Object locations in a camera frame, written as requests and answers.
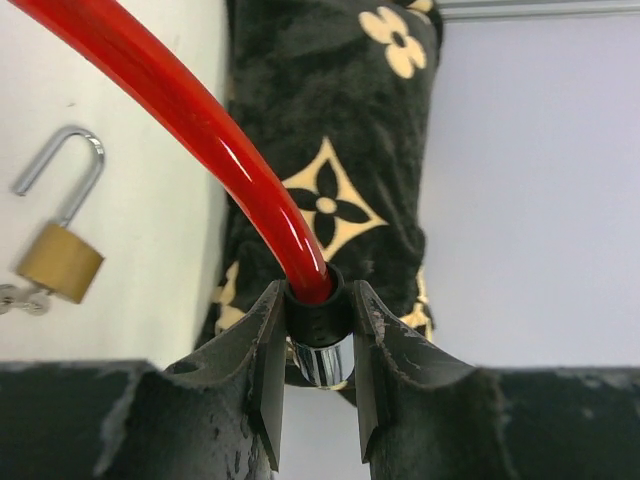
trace hose connector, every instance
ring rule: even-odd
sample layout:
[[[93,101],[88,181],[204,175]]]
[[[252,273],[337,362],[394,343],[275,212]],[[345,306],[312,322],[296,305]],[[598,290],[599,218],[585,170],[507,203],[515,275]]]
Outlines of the hose connector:
[[[327,264],[333,282],[329,298],[321,304],[300,302],[289,285],[285,289],[285,315],[294,361],[312,385],[332,389],[344,384],[355,368],[354,310],[342,275]]]

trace beige flower print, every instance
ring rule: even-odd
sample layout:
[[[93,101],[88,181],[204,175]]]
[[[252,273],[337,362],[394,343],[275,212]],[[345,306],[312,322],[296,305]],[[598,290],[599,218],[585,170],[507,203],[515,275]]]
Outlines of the beige flower print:
[[[373,40],[387,45],[385,56],[391,69],[402,78],[411,78],[415,69],[427,66],[422,45],[409,35],[406,22],[389,7],[378,7],[378,14],[362,12],[360,26]]]

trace clamp jaw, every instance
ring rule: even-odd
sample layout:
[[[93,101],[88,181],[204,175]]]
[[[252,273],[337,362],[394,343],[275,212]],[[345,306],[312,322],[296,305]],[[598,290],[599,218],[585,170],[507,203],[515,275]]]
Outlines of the clamp jaw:
[[[404,325],[366,282],[340,298],[353,330],[337,342],[354,340],[372,478],[640,478],[640,369],[476,368]],[[286,283],[274,282],[242,321],[164,372],[135,361],[0,363],[0,478],[269,479],[287,334],[308,379],[349,375],[346,347],[318,354],[330,345],[303,343],[293,313],[302,324]]]

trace padlock shackle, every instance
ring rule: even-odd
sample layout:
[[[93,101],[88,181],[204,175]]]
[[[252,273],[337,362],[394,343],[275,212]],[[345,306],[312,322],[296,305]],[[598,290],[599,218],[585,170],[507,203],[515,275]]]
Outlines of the padlock shackle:
[[[65,209],[63,210],[60,219],[58,220],[58,224],[62,227],[67,227],[73,217],[76,216],[78,210],[84,204],[84,201],[95,187],[100,175],[102,175],[102,171],[104,170],[105,163],[105,152],[104,146],[102,142],[89,130],[86,130],[81,127],[77,127],[75,125],[70,125],[58,130],[46,143],[46,145],[40,150],[38,155],[33,159],[33,162],[27,170],[22,174],[18,182],[13,187],[13,193],[24,197],[33,184],[36,182],[38,177],[42,174],[44,169],[49,165],[53,157],[56,156],[58,150],[62,147],[62,145],[72,136],[79,135],[84,137],[90,144],[93,149],[93,159],[91,170],[87,173],[84,181],[78,188],[76,194],[71,198]]]

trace padlock body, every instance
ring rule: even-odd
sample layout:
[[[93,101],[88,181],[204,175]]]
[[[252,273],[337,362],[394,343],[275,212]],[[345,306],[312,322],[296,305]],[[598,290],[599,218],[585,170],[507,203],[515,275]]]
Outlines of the padlock body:
[[[48,224],[24,256],[16,273],[80,303],[104,257],[91,245],[56,223]]]

